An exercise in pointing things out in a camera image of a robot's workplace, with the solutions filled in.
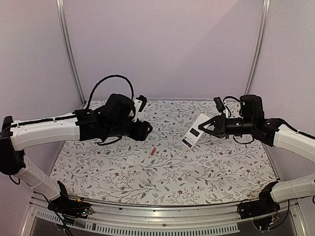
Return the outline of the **white red remote control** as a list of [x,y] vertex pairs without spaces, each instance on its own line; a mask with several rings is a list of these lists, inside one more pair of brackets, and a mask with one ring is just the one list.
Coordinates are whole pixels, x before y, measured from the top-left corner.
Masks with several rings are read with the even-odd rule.
[[199,139],[204,134],[204,131],[200,130],[198,127],[200,124],[208,121],[210,118],[205,114],[200,114],[192,126],[188,129],[186,134],[183,136],[181,142],[189,149],[192,149]]

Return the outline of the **white battery cover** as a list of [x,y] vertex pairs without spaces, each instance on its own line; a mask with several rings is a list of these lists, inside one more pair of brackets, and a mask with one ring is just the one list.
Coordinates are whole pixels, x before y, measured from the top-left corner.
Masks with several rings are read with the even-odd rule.
[[130,157],[128,157],[128,158],[126,159],[126,163],[127,163],[128,165],[133,165],[133,164],[135,163],[135,161],[136,161],[136,158],[135,158],[134,156],[130,156]]

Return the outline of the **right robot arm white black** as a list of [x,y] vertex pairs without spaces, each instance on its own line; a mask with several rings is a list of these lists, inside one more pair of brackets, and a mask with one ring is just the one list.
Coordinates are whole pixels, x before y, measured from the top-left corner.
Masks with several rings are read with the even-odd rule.
[[[261,97],[253,94],[239,98],[240,116],[221,114],[199,124],[199,130],[217,138],[251,135],[270,147],[293,152],[311,162],[315,160],[315,138],[293,128],[282,118],[265,118]],[[258,214],[265,214],[274,203],[301,199],[315,194],[315,176],[310,174],[289,181],[274,181],[265,186],[254,204]]]

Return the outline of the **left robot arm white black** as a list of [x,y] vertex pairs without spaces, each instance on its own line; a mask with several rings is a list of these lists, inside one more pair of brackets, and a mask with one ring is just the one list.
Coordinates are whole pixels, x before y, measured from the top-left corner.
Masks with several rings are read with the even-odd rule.
[[0,172],[15,176],[31,189],[41,193],[62,213],[70,213],[72,200],[68,199],[65,186],[51,180],[26,156],[25,149],[61,141],[88,141],[98,139],[99,146],[106,146],[106,140],[116,141],[126,136],[135,141],[144,141],[152,132],[147,121],[138,115],[143,111],[147,98],[140,95],[127,97],[111,94],[104,105],[92,110],[91,102],[83,109],[63,116],[37,120],[13,120],[4,118],[0,131]]

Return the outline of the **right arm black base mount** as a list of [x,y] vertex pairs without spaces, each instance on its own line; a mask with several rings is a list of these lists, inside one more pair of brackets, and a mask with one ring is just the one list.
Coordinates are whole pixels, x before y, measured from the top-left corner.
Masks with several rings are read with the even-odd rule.
[[272,188],[278,181],[267,184],[258,195],[257,200],[241,201],[237,205],[237,212],[241,219],[257,217],[280,210],[279,203],[275,202],[271,197]]

